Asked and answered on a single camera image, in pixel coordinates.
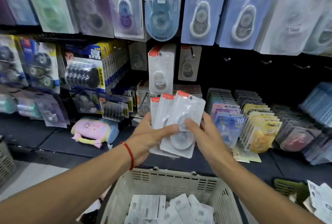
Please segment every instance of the gray basket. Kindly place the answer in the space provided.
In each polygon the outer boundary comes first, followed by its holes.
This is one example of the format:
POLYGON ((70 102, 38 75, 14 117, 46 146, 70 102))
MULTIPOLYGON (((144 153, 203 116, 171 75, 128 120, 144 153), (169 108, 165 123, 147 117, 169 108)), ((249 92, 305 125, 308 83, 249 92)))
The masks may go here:
POLYGON ((8 151, 5 142, 0 142, 0 186, 7 181, 15 170, 16 165, 12 155, 8 151))
POLYGON ((115 184, 102 213, 100 224, 123 224, 134 194, 166 195, 166 200, 185 193, 194 194, 201 202, 214 208, 217 224, 243 224, 231 189, 216 177, 188 172, 134 168, 115 184))

